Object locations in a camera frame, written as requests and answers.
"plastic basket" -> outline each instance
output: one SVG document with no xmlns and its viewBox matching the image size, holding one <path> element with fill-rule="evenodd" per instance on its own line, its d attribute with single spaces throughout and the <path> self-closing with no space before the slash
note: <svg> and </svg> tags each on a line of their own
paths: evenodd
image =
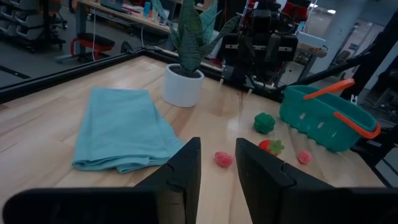
<svg viewBox="0 0 398 224">
<path fill-rule="evenodd" d="M 377 121 L 362 108 L 329 93 L 353 84 L 354 80 L 349 79 L 322 90 L 305 85 L 288 86 L 280 118 L 333 152 L 348 150 L 361 136 L 372 139 L 380 133 Z"/>
</svg>

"basket handle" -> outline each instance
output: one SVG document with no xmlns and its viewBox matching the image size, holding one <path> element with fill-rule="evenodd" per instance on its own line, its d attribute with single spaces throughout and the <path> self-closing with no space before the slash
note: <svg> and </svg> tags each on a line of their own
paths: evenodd
<svg viewBox="0 0 398 224">
<path fill-rule="evenodd" d="M 346 116 L 344 116 L 340 112 L 335 111 L 333 114 L 335 115 L 336 118 L 338 118 L 342 122 L 346 123 L 349 127 L 354 129 L 358 134 L 362 135 L 363 137 L 365 137 L 367 139 L 373 139 L 374 137 L 376 137 L 377 135 L 380 134 L 381 127 L 380 127 L 380 124 L 378 122 L 376 123 L 375 130 L 373 132 L 369 132 L 369 131 L 359 127 L 354 121 L 352 121 L 351 119 L 347 118 Z"/>
<path fill-rule="evenodd" d="M 333 85 L 330 85 L 330 86 L 328 86 L 326 88 L 323 88 L 321 90 L 318 90 L 315 93 L 307 94 L 307 95 L 304 96 L 304 100 L 309 100 L 309 99 L 318 97 L 320 95 L 323 95 L 325 93 L 335 93 L 337 91 L 344 90 L 344 89 L 346 89 L 346 88 L 348 88 L 348 87 L 350 87 L 350 86 L 352 86 L 354 84 L 355 84 L 354 79 L 353 78 L 349 78 L 349 79 L 340 81 L 338 83 L 335 83 Z"/>
</svg>

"white flower pot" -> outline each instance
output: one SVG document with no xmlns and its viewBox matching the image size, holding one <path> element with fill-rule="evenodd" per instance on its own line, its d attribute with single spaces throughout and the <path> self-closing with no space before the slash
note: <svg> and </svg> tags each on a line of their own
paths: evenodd
<svg viewBox="0 0 398 224">
<path fill-rule="evenodd" d="M 164 101 L 180 107 L 192 107 L 199 102 L 200 88 L 205 79 L 204 74 L 198 70 L 200 78 L 188 78 L 171 71 L 170 67 L 179 64 L 167 65 L 164 72 L 162 98 Z"/>
</svg>

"pink toy raspberry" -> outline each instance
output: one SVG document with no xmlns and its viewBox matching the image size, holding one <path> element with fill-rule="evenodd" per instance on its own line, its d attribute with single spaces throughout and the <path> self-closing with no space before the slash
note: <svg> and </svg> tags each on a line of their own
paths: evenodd
<svg viewBox="0 0 398 224">
<path fill-rule="evenodd" d="M 307 150 L 303 150 L 297 155 L 297 159 L 301 164 L 308 164 L 312 161 L 312 155 Z"/>
<path fill-rule="evenodd" d="M 229 167 L 234 160 L 232 156 L 228 155 L 226 152 L 216 152 L 214 158 L 220 167 Z"/>
</svg>

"wooden table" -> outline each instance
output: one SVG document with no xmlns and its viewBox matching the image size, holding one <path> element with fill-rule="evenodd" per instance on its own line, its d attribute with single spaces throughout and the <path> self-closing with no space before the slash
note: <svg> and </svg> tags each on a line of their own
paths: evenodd
<svg viewBox="0 0 398 224">
<path fill-rule="evenodd" d="M 185 141 L 201 137 L 201 187 L 197 223 L 251 223 L 236 164 L 224 169 L 213 161 L 216 151 L 234 154 L 237 137 L 255 144 L 281 139 L 281 159 L 337 187 L 382 187 L 354 152 L 330 153 L 279 119 L 280 104 L 206 78 L 194 108 L 178 108 L 161 98 L 166 64 L 139 57 L 99 72 L 0 105 L 0 204 L 13 194 L 37 187 L 134 186 L 157 167 L 128 174 L 115 170 L 82 172 L 72 168 L 80 122 L 93 86 L 147 89 L 159 112 Z M 272 114 L 275 130 L 253 130 L 255 115 Z M 314 161 L 300 165 L 296 154 L 309 150 Z"/>
<path fill-rule="evenodd" d="M 79 2 L 82 4 L 85 4 L 93 9 L 99 9 L 101 11 L 108 12 L 108 13 L 114 14 L 116 16 L 122 17 L 124 19 L 127 19 L 129 21 L 139 22 L 141 24 L 147 25 L 147 26 L 157 29 L 159 31 L 163 31 L 163 32 L 167 32 L 167 33 L 170 32 L 170 29 L 168 26 L 161 26 L 161 25 L 159 25 L 158 22 L 152 22 L 152 19 L 145 18 L 142 15 L 142 13 L 141 14 L 138 14 L 138 13 L 127 14 L 127 13 L 118 12 L 118 11 L 115 11 L 108 7 L 104 7 L 99 2 L 94 2 L 93 0 L 79 0 Z"/>
</svg>

